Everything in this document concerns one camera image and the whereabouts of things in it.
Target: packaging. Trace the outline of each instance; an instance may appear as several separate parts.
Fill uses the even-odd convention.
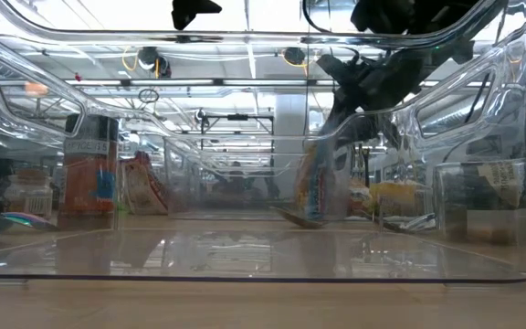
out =
[[[496,244],[516,240],[526,221],[526,161],[442,164],[436,169],[437,218],[443,234]]]
[[[328,191],[335,190],[336,178],[325,142],[308,147],[296,176],[296,210],[307,220],[323,221],[331,206]]]
[[[78,114],[69,115],[66,130],[77,126]],[[119,122],[88,115],[76,137],[64,142],[58,227],[63,229],[110,228],[117,167]]]
[[[150,156],[136,152],[131,160],[121,161],[125,197],[135,215],[167,215],[166,187],[152,170]]]

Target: jar label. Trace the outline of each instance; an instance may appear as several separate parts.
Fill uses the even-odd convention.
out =
[[[64,143],[64,154],[109,154],[109,142],[91,139],[67,139]]]

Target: wooden tabletop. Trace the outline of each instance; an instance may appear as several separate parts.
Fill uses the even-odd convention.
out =
[[[0,328],[397,326],[526,328],[526,283],[0,283]]]

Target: yellow object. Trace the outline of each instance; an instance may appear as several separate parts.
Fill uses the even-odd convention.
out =
[[[128,71],[134,71],[135,69],[137,69],[137,57],[139,55],[139,50],[137,50],[137,52],[135,53],[135,62],[133,63],[133,67],[131,68],[129,65],[127,65],[127,62],[125,62],[125,54],[127,53],[127,50],[129,50],[129,48],[130,47],[126,47],[123,51],[123,55],[121,56],[121,62]]]
[[[412,184],[398,184],[392,182],[383,182],[372,184],[369,188],[371,197],[379,200],[380,197],[394,199],[404,204],[414,204],[416,201],[417,186]]]

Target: white jar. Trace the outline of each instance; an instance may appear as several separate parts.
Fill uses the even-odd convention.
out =
[[[52,217],[52,188],[50,177],[9,176],[11,185],[4,197],[9,201],[7,211],[23,212],[50,220]]]

